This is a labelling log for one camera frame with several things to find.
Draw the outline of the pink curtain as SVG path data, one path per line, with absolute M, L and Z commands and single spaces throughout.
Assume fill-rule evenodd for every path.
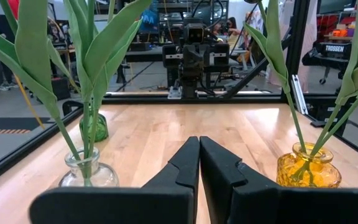
M 283 40 L 285 34 L 290 27 L 290 17 L 293 14 L 293 8 L 296 0 L 278 0 L 278 22 L 280 25 L 280 38 Z M 317 14 L 318 0 L 310 0 L 308 9 L 308 17 L 305 26 L 303 44 L 301 48 L 301 58 L 313 48 L 313 43 L 317 40 Z M 300 66 L 298 69 L 298 78 L 300 80 L 301 89 L 304 93 L 309 92 L 308 79 L 311 76 L 310 67 L 303 65 L 300 60 Z

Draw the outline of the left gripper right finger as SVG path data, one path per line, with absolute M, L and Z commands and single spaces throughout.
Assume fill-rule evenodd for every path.
M 358 189 L 282 187 L 207 136 L 200 165 L 211 224 L 358 224 Z

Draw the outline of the green glass vase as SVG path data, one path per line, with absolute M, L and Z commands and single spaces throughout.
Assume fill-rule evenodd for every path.
M 93 118 L 93 110 L 89 108 L 89 129 L 88 129 L 88 137 L 90 138 L 91 134 L 91 125 L 92 125 L 92 118 Z M 96 133 L 95 133 L 95 142 L 101 142 L 105 140 L 109 136 L 107 121 L 104 115 L 98 113 L 98 120 L 96 123 Z

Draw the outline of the clear glass vase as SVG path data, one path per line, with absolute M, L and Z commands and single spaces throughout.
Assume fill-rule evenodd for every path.
M 118 187 L 119 178 L 115 170 L 99 162 L 100 153 L 95 147 L 90 157 L 85 157 L 83 147 L 77 149 L 79 160 L 72 153 L 65 156 L 70 170 L 59 181 L 59 187 Z

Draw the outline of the black desk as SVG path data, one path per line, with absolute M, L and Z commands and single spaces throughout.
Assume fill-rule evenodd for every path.
M 161 62 L 162 46 L 150 42 L 133 42 L 125 56 L 126 62 Z

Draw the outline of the black robot base Trossen label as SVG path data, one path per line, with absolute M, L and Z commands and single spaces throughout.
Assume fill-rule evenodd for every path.
M 349 64 L 352 44 L 320 42 L 314 43 L 313 48 L 302 58 L 302 64 L 305 66 L 325 67 L 324 76 L 319 83 L 324 85 L 330 72 L 330 69 L 339 70 L 338 79 L 342 79 L 344 72 Z

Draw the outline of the blue banner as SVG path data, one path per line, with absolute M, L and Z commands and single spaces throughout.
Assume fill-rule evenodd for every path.
M 158 33 L 159 15 L 155 10 L 146 9 L 142 13 L 142 23 L 139 28 L 141 33 Z

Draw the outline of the black mat with hazard stripes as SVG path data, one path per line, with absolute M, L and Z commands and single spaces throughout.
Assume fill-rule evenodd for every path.
M 36 118 L 0 118 L 0 134 L 27 134 L 39 126 Z

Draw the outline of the black floor box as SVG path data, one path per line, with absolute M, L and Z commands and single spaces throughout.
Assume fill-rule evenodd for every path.
M 66 78 L 52 78 L 52 88 L 57 100 L 71 97 L 69 83 Z

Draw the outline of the black aluminium table frame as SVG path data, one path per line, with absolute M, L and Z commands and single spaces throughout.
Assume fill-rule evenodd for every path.
M 292 23 L 297 25 L 292 25 L 292 29 L 295 31 L 289 32 L 300 32 L 304 31 L 306 27 L 306 16 L 309 13 L 311 0 L 295 0 L 295 6 L 293 10 Z M 292 50 L 297 50 L 296 59 L 300 59 L 300 44 L 291 40 L 292 37 L 287 37 L 282 41 L 282 49 L 285 50 L 289 47 L 290 52 Z M 248 84 L 252 78 L 256 76 L 257 72 L 262 70 L 262 67 L 267 66 L 267 59 L 263 59 L 253 70 L 251 70 L 250 74 L 246 76 L 242 81 L 236 84 L 233 89 L 228 90 L 227 92 L 222 93 L 221 96 L 217 96 L 215 98 L 211 97 L 201 97 L 201 98 L 193 98 L 193 99 L 184 99 L 181 100 L 168 100 L 167 94 L 162 93 L 162 95 L 158 95 L 153 93 L 151 95 L 146 95 L 146 93 L 124 93 L 123 95 L 119 95 L 118 92 L 106 93 L 102 100 L 102 105 L 131 105 L 131 104 L 284 104 L 287 103 L 287 100 L 284 99 L 284 93 L 281 94 L 272 94 L 268 96 L 268 94 L 262 93 L 240 93 L 241 88 L 243 88 L 246 84 Z M 306 101 L 310 101 L 312 103 L 333 103 L 335 95 L 327 95 L 327 94 L 311 94 L 306 95 Z M 62 118 L 62 122 L 65 125 L 70 124 L 75 118 L 79 117 L 83 113 L 83 103 L 79 101 L 66 101 L 66 103 L 62 104 L 63 114 L 65 115 Z M 0 176 L 3 175 L 8 169 L 16 165 L 19 161 L 23 160 L 28 154 L 35 151 L 39 146 L 41 146 L 44 142 L 48 141 L 54 135 L 59 133 L 57 124 L 53 124 L 52 127 L 47 128 L 46 131 L 42 131 L 40 134 L 36 135 L 32 139 L 18 146 L 12 153 L 0 159 Z M 354 151 L 358 153 L 358 146 L 354 145 L 347 139 L 344 139 L 337 133 L 334 133 L 336 139 L 342 141 L 344 144 L 348 145 Z

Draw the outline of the silver mounting plate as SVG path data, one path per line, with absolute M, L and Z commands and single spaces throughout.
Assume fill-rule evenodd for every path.
M 168 91 L 168 96 L 167 98 L 169 100 L 180 100 L 182 97 L 182 87 L 174 87 L 171 86 L 169 91 Z

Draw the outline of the maroon artificial tulip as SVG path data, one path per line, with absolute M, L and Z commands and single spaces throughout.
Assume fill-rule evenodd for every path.
M 32 91 L 55 120 L 73 157 L 81 157 L 71 140 L 57 107 L 50 74 L 50 54 L 47 37 L 48 0 L 20 0 L 14 42 L 0 35 L 0 61 L 17 75 Z
M 94 176 L 94 143 L 98 128 L 99 108 L 105 95 L 109 81 L 121 64 L 125 54 L 136 35 L 141 23 L 142 13 L 152 0 L 133 0 L 117 14 L 109 13 L 107 26 L 94 35 L 85 57 L 83 66 L 91 80 L 91 99 L 84 101 L 84 185 L 92 186 Z
M 91 187 L 93 185 L 91 182 L 93 143 L 91 143 L 89 137 L 89 121 L 93 84 L 84 67 L 85 53 L 90 44 L 89 35 L 86 30 L 81 30 L 82 25 L 85 27 L 87 25 L 85 15 L 80 8 L 78 0 L 63 0 L 63 3 L 68 14 L 69 34 L 75 49 L 76 71 L 80 81 L 81 98 L 83 100 L 83 124 L 80 130 L 82 131 L 84 143 L 83 159 L 85 161 L 82 163 L 81 171 L 85 187 Z

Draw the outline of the black monitor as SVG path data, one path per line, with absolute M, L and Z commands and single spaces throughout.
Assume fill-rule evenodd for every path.
M 341 12 L 345 8 L 354 7 L 356 0 L 318 0 L 318 14 Z

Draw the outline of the yellow glass vase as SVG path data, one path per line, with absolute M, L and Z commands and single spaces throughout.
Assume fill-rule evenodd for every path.
M 331 164 L 333 153 L 321 148 L 310 156 L 314 144 L 306 143 L 306 151 L 295 143 L 292 152 L 284 154 L 277 161 L 276 183 L 286 187 L 338 188 L 342 182 L 339 170 Z

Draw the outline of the red artificial tulip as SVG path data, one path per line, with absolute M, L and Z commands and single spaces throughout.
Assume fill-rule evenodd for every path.
M 4 11 L 5 17 L 8 21 L 8 24 L 13 32 L 17 32 L 17 20 L 18 20 L 18 10 L 19 10 L 20 0 L 0 0 L 0 5 Z
M 109 10 L 108 10 L 108 23 L 110 23 L 114 17 L 116 0 L 109 0 Z

